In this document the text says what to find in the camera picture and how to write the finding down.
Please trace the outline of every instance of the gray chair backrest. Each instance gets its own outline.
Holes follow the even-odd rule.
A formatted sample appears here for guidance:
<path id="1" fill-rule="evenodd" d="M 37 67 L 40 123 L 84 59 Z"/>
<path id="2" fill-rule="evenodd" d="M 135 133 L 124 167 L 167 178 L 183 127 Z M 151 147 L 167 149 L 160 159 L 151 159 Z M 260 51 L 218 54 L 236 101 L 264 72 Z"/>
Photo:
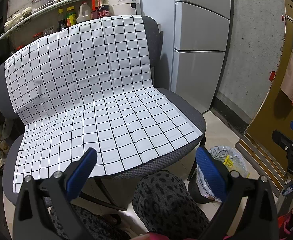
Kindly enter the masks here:
<path id="1" fill-rule="evenodd" d="M 148 16 L 142 16 L 144 29 L 146 33 L 146 41 L 149 49 L 150 65 L 157 66 L 161 55 L 161 38 L 158 24 Z M 0 66 L 0 111 L 5 118 L 16 119 L 18 114 L 13 111 L 11 100 L 9 97 L 8 88 L 5 81 L 4 63 Z"/>
<path id="2" fill-rule="evenodd" d="M 16 119 L 18 114 L 13 111 L 9 97 L 8 87 L 5 81 L 5 64 L 0 65 L 0 112 L 5 118 Z"/>
<path id="3" fill-rule="evenodd" d="M 154 19 L 148 16 L 142 16 L 144 30 L 146 32 L 146 41 L 149 49 L 149 58 L 151 67 L 158 65 L 162 50 L 161 36 L 158 24 Z"/>

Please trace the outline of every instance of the white grid sheet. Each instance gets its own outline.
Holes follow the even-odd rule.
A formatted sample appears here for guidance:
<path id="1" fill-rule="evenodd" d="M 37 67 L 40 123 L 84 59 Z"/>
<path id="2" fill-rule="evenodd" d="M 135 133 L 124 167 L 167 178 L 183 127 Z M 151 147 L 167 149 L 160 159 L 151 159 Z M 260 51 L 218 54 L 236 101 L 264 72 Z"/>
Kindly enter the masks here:
<path id="1" fill-rule="evenodd" d="M 34 41 L 5 62 L 13 109 L 25 124 L 13 177 L 48 178 L 98 153 L 90 177 L 118 173 L 202 133 L 153 86 L 142 17 L 106 17 Z"/>

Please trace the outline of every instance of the tile floor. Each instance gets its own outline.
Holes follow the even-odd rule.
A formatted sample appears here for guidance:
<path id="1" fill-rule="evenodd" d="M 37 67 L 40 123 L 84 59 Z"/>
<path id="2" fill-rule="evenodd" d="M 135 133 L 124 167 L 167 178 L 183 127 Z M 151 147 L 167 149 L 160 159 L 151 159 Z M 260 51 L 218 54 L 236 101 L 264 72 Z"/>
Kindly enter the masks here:
<path id="1" fill-rule="evenodd" d="M 216 145 L 226 145 L 226 146 L 230 146 L 234 148 L 239 138 L 213 113 L 206 112 L 203 116 L 207 123 L 207 130 L 205 133 L 206 148 L 210 149 L 211 147 Z M 192 167 L 194 157 L 195 157 L 195 150 L 190 152 L 187 156 L 185 156 L 183 159 L 181 159 L 177 163 L 167 168 L 176 176 L 182 178 L 186 186 L 188 185 L 188 181 L 186 179 Z M 250 172 L 250 176 L 249 176 L 250 178 L 253 178 L 253 179 L 259 178 L 259 174 L 248 162 L 247 162 L 247 167 Z M 132 207 L 132 203 L 131 203 L 135 186 L 139 180 L 140 178 L 103 181 L 104 185 L 107 187 L 110 194 L 113 197 L 116 196 L 116 198 L 114 197 L 116 203 L 120 206 L 127 207 L 126 212 L 119 212 L 119 213 L 122 213 L 122 218 L 130 224 L 131 229 L 137 234 L 145 233 L 147 231 L 142 221 L 135 214 Z M 91 196 L 95 196 L 96 198 L 99 198 L 101 200 L 107 201 L 106 197 L 101 193 L 101 191 L 99 190 L 99 188 L 97 187 L 93 179 L 88 179 L 87 183 L 85 184 L 83 188 L 83 192 Z M 8 223 L 8 228 L 9 228 L 10 234 L 12 235 L 12 225 L 13 225 L 13 216 L 14 216 L 15 206 L 10 201 L 8 201 L 8 199 L 5 197 L 4 194 L 3 194 L 3 202 L 4 202 L 5 215 L 6 215 L 6 220 Z M 81 198 L 77 198 L 73 200 L 72 203 L 82 206 L 90 210 L 94 214 L 102 215 L 102 214 L 115 212 L 113 209 L 99 206 L 97 204 L 91 203 Z M 230 227 L 229 234 L 233 234 L 235 232 L 236 227 L 240 221 L 241 215 L 243 213 L 245 203 L 246 203 L 246 198 L 243 198 L 241 205 L 238 209 L 237 215 Z M 208 219 L 211 220 L 214 214 L 216 213 L 217 209 L 219 208 L 219 205 L 220 203 L 213 202 L 208 204 L 202 204 L 199 206 L 205 212 Z"/>

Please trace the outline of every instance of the gray chair seat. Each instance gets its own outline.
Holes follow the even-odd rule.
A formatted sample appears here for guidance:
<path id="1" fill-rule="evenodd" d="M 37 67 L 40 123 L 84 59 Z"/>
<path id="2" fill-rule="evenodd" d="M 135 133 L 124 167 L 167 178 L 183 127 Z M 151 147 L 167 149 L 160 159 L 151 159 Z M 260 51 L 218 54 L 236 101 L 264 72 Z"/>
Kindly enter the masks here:
<path id="1" fill-rule="evenodd" d="M 103 176 L 102 178 L 110 178 L 110 179 L 127 179 L 127 178 L 135 178 L 141 177 L 148 174 L 152 174 L 156 171 L 160 171 L 178 160 L 182 159 L 185 155 L 191 152 L 201 141 L 205 134 L 206 130 L 206 122 L 202 114 L 200 114 L 195 108 L 193 108 L 188 102 L 186 102 L 179 95 L 163 89 L 158 88 L 158 90 L 166 96 L 171 103 L 173 103 L 180 111 L 202 132 L 202 135 L 196 140 L 184 145 L 180 149 L 158 157 L 156 159 L 150 160 L 145 164 L 132 168 L 130 170 L 122 171 L 117 174 Z M 20 148 L 21 141 L 23 139 L 23 135 L 19 136 L 13 145 L 10 148 L 8 153 L 8 157 L 5 162 L 5 169 L 3 171 L 2 178 L 2 186 L 5 196 L 10 200 L 14 205 L 18 199 L 18 193 L 13 192 L 13 175 L 15 162 L 18 156 L 18 151 Z M 51 206 L 50 198 L 46 198 L 45 202 L 47 206 Z"/>

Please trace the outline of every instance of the gray wall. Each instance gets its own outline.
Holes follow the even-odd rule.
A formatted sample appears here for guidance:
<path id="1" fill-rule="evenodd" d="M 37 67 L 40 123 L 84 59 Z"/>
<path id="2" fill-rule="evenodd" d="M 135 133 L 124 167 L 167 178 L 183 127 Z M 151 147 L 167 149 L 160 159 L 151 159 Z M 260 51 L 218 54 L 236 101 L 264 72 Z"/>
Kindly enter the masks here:
<path id="1" fill-rule="evenodd" d="M 284 0 L 234 0 L 230 50 L 216 97 L 249 123 L 279 65 L 284 42 Z"/>

